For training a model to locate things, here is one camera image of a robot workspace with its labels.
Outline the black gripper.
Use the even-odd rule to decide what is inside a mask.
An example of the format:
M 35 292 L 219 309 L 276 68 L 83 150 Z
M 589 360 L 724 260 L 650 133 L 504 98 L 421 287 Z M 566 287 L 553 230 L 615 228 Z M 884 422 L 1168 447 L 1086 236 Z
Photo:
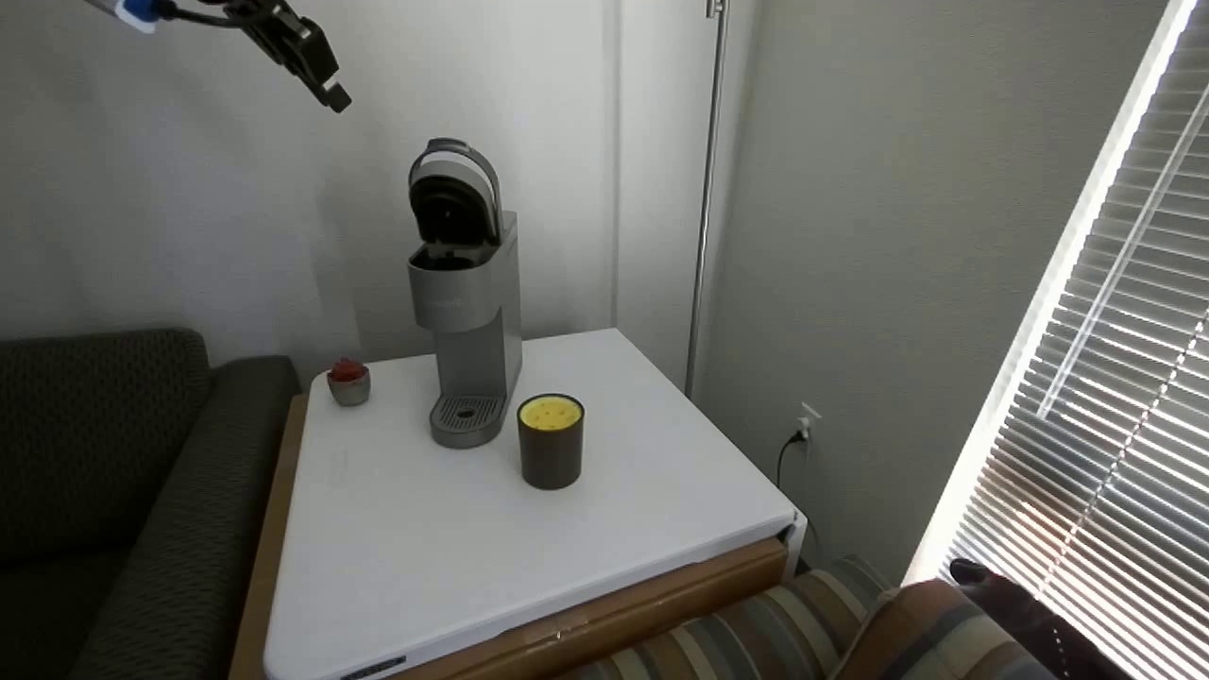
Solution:
M 330 41 L 309 35 L 305 19 L 286 0 L 231 0 L 222 15 L 268 55 L 282 55 L 282 68 L 301 78 L 322 104 L 333 112 L 350 104 Z

